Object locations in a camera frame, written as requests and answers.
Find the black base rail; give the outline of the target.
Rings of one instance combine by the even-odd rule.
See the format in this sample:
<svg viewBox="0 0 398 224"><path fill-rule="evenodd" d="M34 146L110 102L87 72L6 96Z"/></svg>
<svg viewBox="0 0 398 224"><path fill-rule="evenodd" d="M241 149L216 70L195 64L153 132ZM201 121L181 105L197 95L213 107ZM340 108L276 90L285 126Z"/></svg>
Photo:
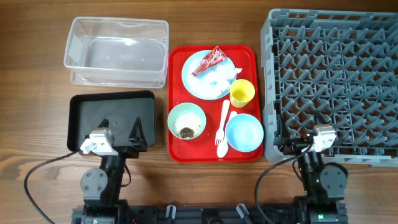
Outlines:
<svg viewBox="0 0 398 224"><path fill-rule="evenodd" d="M300 208L294 204L265 204L263 212L272 223L348 223L346 205ZM266 223L256 207L241 215L237 206L226 207L131 207L127 223Z"/></svg>

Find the grey dishwasher rack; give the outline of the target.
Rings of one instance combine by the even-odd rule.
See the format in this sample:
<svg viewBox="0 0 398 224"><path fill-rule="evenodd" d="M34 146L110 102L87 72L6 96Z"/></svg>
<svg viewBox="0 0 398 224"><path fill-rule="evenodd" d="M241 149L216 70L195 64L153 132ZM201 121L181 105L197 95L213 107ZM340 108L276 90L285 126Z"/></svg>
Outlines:
<svg viewBox="0 0 398 224"><path fill-rule="evenodd" d="M319 114L336 129L325 162L397 166L397 14L273 9L261 29L264 155L291 157Z"/></svg>

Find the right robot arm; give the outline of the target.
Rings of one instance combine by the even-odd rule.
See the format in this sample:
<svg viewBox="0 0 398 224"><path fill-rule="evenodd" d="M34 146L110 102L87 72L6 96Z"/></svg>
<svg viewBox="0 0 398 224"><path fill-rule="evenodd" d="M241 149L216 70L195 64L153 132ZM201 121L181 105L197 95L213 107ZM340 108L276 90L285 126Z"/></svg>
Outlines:
<svg viewBox="0 0 398 224"><path fill-rule="evenodd" d="M281 143L293 157L283 163L297 164L294 170L300 177L304 196L296 196L288 209L277 209L281 223L345 223L344 206L339 203L345 197L348 171L339 163L322 159L322 151L329 149L336 140L336 130L318 113L315 114L313 131L304 138L291 138L283 118L280 119Z"/></svg>

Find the white plastic spoon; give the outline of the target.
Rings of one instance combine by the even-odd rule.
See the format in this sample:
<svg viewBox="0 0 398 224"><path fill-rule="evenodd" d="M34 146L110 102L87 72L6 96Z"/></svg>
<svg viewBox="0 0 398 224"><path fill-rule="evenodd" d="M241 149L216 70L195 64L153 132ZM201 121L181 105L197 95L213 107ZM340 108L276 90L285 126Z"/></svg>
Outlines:
<svg viewBox="0 0 398 224"><path fill-rule="evenodd" d="M229 115L229 120L228 121L230 121L233 117L235 117L237 115L237 112L236 111L232 111L231 113L230 113L230 115ZM224 138L223 138L223 140L218 144L218 147L217 147L217 156L219 157L219 158L224 158L224 156L227 154L227 152L228 152L228 149L229 149L229 146L228 146L228 141L227 141L227 138L226 138L226 131L224 132Z"/></svg>

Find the white tissue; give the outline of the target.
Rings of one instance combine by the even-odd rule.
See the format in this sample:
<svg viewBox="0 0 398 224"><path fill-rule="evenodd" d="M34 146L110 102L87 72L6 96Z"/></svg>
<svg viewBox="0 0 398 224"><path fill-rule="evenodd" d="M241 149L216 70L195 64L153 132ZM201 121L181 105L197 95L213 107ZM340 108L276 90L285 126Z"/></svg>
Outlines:
<svg viewBox="0 0 398 224"><path fill-rule="evenodd" d="M215 71L209 73L208 83L215 95L221 95L222 92L229 90L230 81L242 72L242 68L233 68L229 65L218 65Z"/></svg>

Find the black food waste tray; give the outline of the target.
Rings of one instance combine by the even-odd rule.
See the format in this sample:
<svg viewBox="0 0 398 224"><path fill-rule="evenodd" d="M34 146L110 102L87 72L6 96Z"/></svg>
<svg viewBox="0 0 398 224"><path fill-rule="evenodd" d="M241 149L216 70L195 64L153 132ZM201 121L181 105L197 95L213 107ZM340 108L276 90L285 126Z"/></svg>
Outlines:
<svg viewBox="0 0 398 224"><path fill-rule="evenodd" d="M70 100L67 148L70 151L79 150L85 136L104 119L109 121L108 128L115 138L113 146L132 146L129 135L136 118L141 119L147 145L153 146L156 139L153 92L144 90L76 95Z"/></svg>

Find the light blue bowl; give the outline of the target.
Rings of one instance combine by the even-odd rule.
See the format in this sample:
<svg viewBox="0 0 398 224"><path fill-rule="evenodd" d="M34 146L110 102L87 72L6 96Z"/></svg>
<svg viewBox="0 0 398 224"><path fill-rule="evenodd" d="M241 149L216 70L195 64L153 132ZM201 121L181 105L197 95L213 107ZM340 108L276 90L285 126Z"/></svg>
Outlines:
<svg viewBox="0 0 398 224"><path fill-rule="evenodd" d="M229 145L239 152L255 151L264 139L261 122L246 113L237 114L226 124L226 139Z"/></svg>

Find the clear plastic waste bin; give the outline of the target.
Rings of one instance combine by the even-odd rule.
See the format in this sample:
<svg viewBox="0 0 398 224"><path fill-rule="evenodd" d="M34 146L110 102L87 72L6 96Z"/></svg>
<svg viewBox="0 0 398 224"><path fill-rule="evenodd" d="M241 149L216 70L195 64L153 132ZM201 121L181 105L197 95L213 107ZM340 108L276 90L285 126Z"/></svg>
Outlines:
<svg viewBox="0 0 398 224"><path fill-rule="evenodd" d="M168 57L167 21L76 17L63 64L76 85L162 88Z"/></svg>

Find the white rice pile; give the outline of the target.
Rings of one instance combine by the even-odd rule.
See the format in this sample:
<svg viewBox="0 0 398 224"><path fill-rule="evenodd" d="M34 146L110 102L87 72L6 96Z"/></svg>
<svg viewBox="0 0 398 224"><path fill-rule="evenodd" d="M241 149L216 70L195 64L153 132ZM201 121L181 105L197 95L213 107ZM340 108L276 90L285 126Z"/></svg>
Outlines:
<svg viewBox="0 0 398 224"><path fill-rule="evenodd" d="M203 127L203 122L201 121L200 117L195 113L188 112L180 114L176 117L174 121L174 130L179 137L180 130L185 127L193 129L195 132L194 137L196 137Z"/></svg>

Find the white plastic fork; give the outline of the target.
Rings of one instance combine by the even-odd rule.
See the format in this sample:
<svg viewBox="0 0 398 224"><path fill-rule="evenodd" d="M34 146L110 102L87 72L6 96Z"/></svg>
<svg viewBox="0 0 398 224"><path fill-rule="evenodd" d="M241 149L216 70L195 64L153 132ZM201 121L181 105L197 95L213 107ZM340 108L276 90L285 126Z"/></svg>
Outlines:
<svg viewBox="0 0 398 224"><path fill-rule="evenodd" d="M228 115L230 102L229 100L224 100L221 108L221 118L220 118L220 125L216 132L215 136L215 144L218 146L222 140L224 139L224 124L226 121L226 117Z"/></svg>

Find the yellow plastic cup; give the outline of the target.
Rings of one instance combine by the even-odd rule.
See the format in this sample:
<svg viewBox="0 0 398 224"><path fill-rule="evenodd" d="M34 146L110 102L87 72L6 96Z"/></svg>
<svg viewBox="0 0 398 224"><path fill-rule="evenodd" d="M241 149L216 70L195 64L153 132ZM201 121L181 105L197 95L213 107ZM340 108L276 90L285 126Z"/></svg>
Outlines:
<svg viewBox="0 0 398 224"><path fill-rule="evenodd" d="M234 107L242 108L254 98L255 92L255 87L249 80L235 80L230 88L230 102Z"/></svg>

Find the red snack wrapper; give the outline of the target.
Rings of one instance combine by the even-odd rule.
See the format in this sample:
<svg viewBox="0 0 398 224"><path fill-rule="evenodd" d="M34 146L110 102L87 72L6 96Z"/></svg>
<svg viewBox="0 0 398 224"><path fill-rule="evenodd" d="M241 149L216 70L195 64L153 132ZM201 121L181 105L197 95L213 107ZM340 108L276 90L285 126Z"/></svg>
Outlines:
<svg viewBox="0 0 398 224"><path fill-rule="evenodd" d="M223 62L226 58L226 54L220 49L219 46L216 46L213 50L211 50L211 52L202 58L198 68L192 72L192 75L196 77L208 68Z"/></svg>

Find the green bowl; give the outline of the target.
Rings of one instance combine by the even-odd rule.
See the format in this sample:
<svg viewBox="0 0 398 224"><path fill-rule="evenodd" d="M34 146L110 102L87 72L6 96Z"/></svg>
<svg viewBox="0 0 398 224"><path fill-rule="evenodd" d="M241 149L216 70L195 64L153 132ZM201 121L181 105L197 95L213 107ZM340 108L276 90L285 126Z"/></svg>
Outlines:
<svg viewBox="0 0 398 224"><path fill-rule="evenodd" d="M178 139L195 139L205 130L206 115L194 103L181 103L170 110L167 125L172 135Z"/></svg>

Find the light blue plate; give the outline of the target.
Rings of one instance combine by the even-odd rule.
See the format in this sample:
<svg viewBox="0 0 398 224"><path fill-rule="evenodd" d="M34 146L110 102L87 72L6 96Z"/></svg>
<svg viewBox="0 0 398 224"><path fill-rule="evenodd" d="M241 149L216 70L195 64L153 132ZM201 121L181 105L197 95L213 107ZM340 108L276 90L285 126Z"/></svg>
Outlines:
<svg viewBox="0 0 398 224"><path fill-rule="evenodd" d="M229 65L233 68L237 67L235 67L233 61L227 57L223 62L208 68L204 72L194 77L192 72L198 68L202 58L209 52L211 52L211 50L202 50L196 52L185 61L182 68L182 82L187 91L193 96L202 100L217 100L226 96L230 89L222 92L221 95L215 95L215 93L211 90L210 84L208 83L208 78L210 77L209 73L215 71L215 68L218 65ZM237 76L238 74L230 81L231 84L237 79Z"/></svg>

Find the brown food scrap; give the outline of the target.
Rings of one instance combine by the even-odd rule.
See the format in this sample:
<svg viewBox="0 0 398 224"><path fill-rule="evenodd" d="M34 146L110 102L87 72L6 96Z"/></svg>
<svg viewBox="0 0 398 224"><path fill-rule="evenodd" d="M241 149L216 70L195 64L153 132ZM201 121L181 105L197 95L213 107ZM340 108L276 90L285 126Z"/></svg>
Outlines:
<svg viewBox="0 0 398 224"><path fill-rule="evenodd" d="M193 129L185 127L180 130L179 135L182 139L191 139L194 137L195 132Z"/></svg>

